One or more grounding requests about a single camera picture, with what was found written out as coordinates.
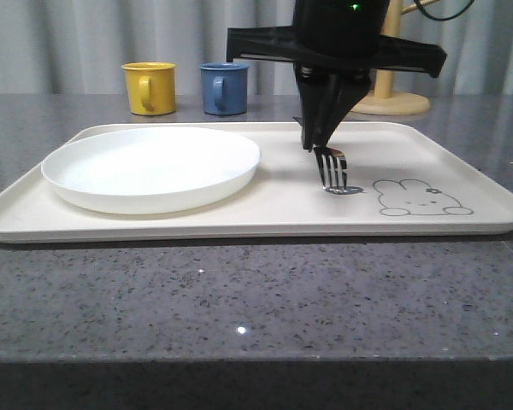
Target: tray rim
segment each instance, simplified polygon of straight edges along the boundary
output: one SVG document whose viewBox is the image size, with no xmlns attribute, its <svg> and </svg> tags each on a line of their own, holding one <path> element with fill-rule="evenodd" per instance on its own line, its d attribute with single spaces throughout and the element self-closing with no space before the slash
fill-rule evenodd
<svg viewBox="0 0 513 410">
<path fill-rule="evenodd" d="M 96 126 L 87 127 L 80 132 L 76 133 L 73 137 L 68 139 L 63 145 L 70 144 L 74 141 L 81 140 L 82 138 L 87 138 L 92 135 L 96 135 L 99 133 L 103 133 L 103 130 L 111 130 L 108 132 L 118 131 L 115 128 L 120 127 L 120 129 L 133 129 L 133 128 L 146 128 L 146 127 L 160 127 L 160 126 L 201 126 L 206 128 L 215 128 L 223 130 L 225 127 L 235 128 L 235 127 L 265 127 L 265 128 L 275 128 L 279 127 L 279 131 L 292 131 L 294 126 L 298 126 L 296 122 L 198 122 L 198 123 L 114 123 L 114 124 L 102 124 Z M 399 124 L 394 122 L 387 121 L 345 121 L 340 123 L 339 127 L 350 126 L 350 127 L 372 127 L 372 126 L 385 126 L 387 128 L 398 128 L 398 129 L 408 129 L 411 132 L 415 132 L 420 134 L 426 140 L 426 144 L 433 146 L 434 149 L 439 149 L 444 151 L 448 155 L 451 155 L 453 159 L 456 160 L 458 166 L 463 167 L 465 170 L 469 170 L 475 175 L 478 175 L 479 178 L 484 179 L 488 184 L 492 184 L 495 188 L 500 189 L 505 195 L 509 196 L 513 201 L 513 193 L 504 188 L 501 184 L 497 183 L 490 177 L 486 176 L 484 173 L 481 173 L 476 168 L 469 165 L 466 161 L 459 158 L 457 155 L 451 153 L 440 144 L 433 141 L 431 138 L 427 137 L 420 131 L 416 130 L 412 126 L 407 126 L 405 124 Z M 14 195 L 15 190 L 20 189 L 20 186 L 25 184 L 28 179 L 33 178 L 36 179 L 35 183 L 40 181 L 43 182 L 43 176 L 40 175 L 40 161 L 37 165 L 29 169 L 26 173 L 21 175 L 14 183 L 10 184 L 4 190 L 0 192 L 0 201 L 6 199 L 8 195 Z M 324 232 L 322 230 L 318 230 L 318 226 L 323 226 L 324 224 L 319 223 L 307 223 L 307 224 L 274 224 L 274 225 L 245 225 L 241 226 L 244 229 L 239 229 L 239 225 L 232 224 L 230 226 L 222 224 L 221 228 L 218 229 L 216 226 L 213 228 L 213 232 L 206 232 L 204 234 L 191 232 L 194 230 L 194 227 L 167 227 L 167 228 L 155 228 L 150 232 L 150 234 L 141 234 L 138 231 L 145 231 L 145 228 L 140 227 L 127 227 L 122 228 L 124 231 L 128 231 L 132 233 L 132 236 L 125 235 L 104 235 L 106 232 L 103 228 L 89 229 L 82 228 L 79 230 L 64 230 L 64 229 L 56 229 L 47 231 L 34 231 L 28 229 L 17 229 L 17 230 L 9 230 L 9 229 L 0 229 L 0 242 L 1 243 L 92 243 L 92 242 L 115 242 L 115 241 L 133 241 L 133 240 L 169 240 L 169 239 L 194 239 L 194 238 L 228 238 L 228 237 L 398 237 L 398 236 L 420 236 L 420 237 L 428 237 L 428 236 L 471 236 L 471 235 L 497 235 L 506 233 L 508 231 L 513 231 L 513 220 L 511 222 L 498 222 L 498 223 L 488 223 L 484 226 L 475 225 L 472 223 L 463 223 L 457 224 L 457 229 L 450 229 L 449 231 L 441 231 L 441 230 L 420 230 L 414 231 L 409 229 L 411 226 L 416 225 L 416 223 L 406 223 L 405 225 L 408 227 L 405 231 L 400 229 L 388 229 L 390 226 L 388 224 L 366 224 L 366 223 L 353 223 L 348 226 L 354 229 L 346 229 L 346 225 L 341 225 L 341 229 L 329 229 Z M 433 225 L 433 226 L 441 226 L 447 225 L 446 223 L 438 223 L 433 222 L 432 224 L 423 224 L 420 222 L 418 225 Z M 232 231 L 231 227 L 236 226 L 237 230 Z M 286 228 L 288 226 L 298 226 L 303 227 L 303 230 L 298 229 L 296 232 L 278 230 L 278 227 Z M 368 231 L 369 226 L 376 226 L 380 229 L 378 231 Z"/>
</svg>

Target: white tray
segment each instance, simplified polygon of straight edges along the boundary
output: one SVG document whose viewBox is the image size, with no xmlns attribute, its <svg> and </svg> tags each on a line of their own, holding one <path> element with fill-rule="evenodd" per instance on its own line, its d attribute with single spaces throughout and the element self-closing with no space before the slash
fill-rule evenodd
<svg viewBox="0 0 513 410">
<path fill-rule="evenodd" d="M 86 129 L 71 141 L 144 126 Z M 393 123 L 345 122 L 330 145 L 345 152 L 350 185 L 336 196 L 321 188 L 313 154 L 296 123 L 190 124 L 237 132 L 262 153 L 241 191 L 171 214 L 100 214 L 64 202 L 39 165 L 0 194 L 0 242 L 54 243 L 195 237 L 493 234 L 513 230 L 513 194 L 417 130 Z"/>
</svg>

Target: curtain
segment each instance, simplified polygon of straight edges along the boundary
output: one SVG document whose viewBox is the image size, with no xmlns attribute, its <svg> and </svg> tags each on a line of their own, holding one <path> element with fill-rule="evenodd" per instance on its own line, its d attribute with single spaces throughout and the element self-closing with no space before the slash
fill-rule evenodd
<svg viewBox="0 0 513 410">
<path fill-rule="evenodd" d="M 427 9 L 451 15 L 466 2 Z M 294 3 L 0 0 L 0 93 L 121 94 L 121 64 L 161 61 L 177 65 L 178 94 L 198 94 L 198 65 L 224 61 L 228 27 L 289 25 Z M 415 11 L 401 24 L 400 37 L 440 44 L 449 56 L 438 79 L 397 73 L 395 89 L 428 97 L 513 94 L 513 0 L 475 0 L 468 13 L 444 23 Z M 297 94 L 291 64 L 248 62 L 250 94 Z"/>
</svg>

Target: rabbit illustration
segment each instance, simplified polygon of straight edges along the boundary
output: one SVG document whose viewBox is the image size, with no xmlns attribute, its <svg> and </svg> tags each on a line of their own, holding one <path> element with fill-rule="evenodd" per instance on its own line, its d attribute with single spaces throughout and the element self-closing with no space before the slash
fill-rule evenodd
<svg viewBox="0 0 513 410">
<path fill-rule="evenodd" d="M 378 202 L 384 207 L 380 213 L 387 216 L 403 215 L 470 215 L 453 196 L 433 188 L 419 179 L 401 181 L 380 180 L 373 184 L 380 195 Z"/>
</svg>

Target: black cable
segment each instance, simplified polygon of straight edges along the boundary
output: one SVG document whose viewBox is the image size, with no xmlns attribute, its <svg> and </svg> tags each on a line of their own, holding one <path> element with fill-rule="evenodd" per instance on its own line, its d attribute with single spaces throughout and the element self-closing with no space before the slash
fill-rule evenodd
<svg viewBox="0 0 513 410">
<path fill-rule="evenodd" d="M 474 1 L 475 0 L 469 0 L 468 3 L 466 4 L 466 6 L 463 9 L 461 9 L 455 15 L 451 15 L 450 17 L 435 17 L 434 15 L 429 14 L 428 11 L 426 10 L 426 8 L 424 6 L 422 6 L 421 0 L 414 0 L 414 4 L 420 10 L 420 12 L 423 15 L 425 15 L 429 20 L 433 20 L 433 21 L 448 21 L 448 20 L 454 20 L 457 17 L 459 17 L 460 15 L 462 15 L 463 13 L 465 13 L 466 11 L 468 11 L 468 9 L 471 7 L 471 5 L 473 4 Z"/>
</svg>

